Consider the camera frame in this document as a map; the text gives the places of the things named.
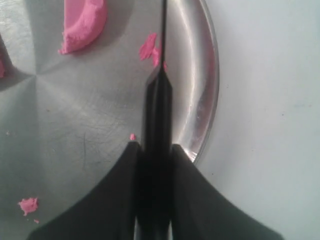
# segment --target white surface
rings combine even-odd
[[[207,0],[220,93],[200,170],[287,240],[320,240],[320,1]]]

